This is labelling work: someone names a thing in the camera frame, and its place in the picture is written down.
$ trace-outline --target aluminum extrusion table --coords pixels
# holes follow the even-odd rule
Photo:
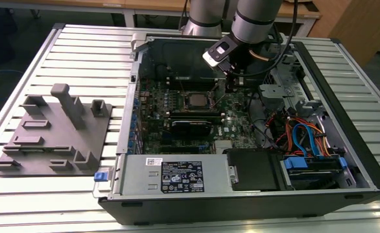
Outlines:
[[[24,110],[28,94],[47,95],[53,83],[67,83],[81,102],[104,99],[114,105],[100,166],[115,163],[127,79],[131,35],[178,34],[172,30],[65,25],[53,29],[0,112],[0,156]],[[295,38],[305,44],[326,81],[380,163],[380,92],[341,44],[329,39]],[[110,183],[92,177],[0,178],[0,232],[380,232],[380,200],[352,205],[314,218],[122,226],[100,208],[96,198]]]

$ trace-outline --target wooden table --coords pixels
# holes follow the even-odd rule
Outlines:
[[[0,7],[36,10],[81,11],[124,14],[126,26],[134,28],[135,15],[180,16],[184,0],[0,0]],[[293,4],[283,2],[275,22],[290,23]],[[320,12],[312,12],[301,4],[297,23],[301,24],[297,36],[306,36]]]
[[[135,27],[134,15],[162,15],[180,16],[184,6],[184,0],[126,0],[124,16],[127,27]],[[283,2],[275,22],[290,23],[293,18],[294,4]],[[312,12],[304,4],[298,7],[297,23],[301,24],[297,36],[306,37],[316,20],[321,18],[320,12]]]

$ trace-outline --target blue latch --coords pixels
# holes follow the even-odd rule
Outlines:
[[[104,182],[104,181],[107,181],[107,172],[95,172],[93,181],[95,182]]]
[[[286,169],[308,168],[304,157],[289,157],[287,159],[283,160],[283,164],[285,164]]]
[[[340,157],[338,160],[340,160],[341,167],[346,168],[346,161],[345,161],[345,159],[342,157]]]

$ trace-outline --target warning label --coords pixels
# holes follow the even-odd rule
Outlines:
[[[163,193],[194,193],[205,191],[202,162],[163,162]]]

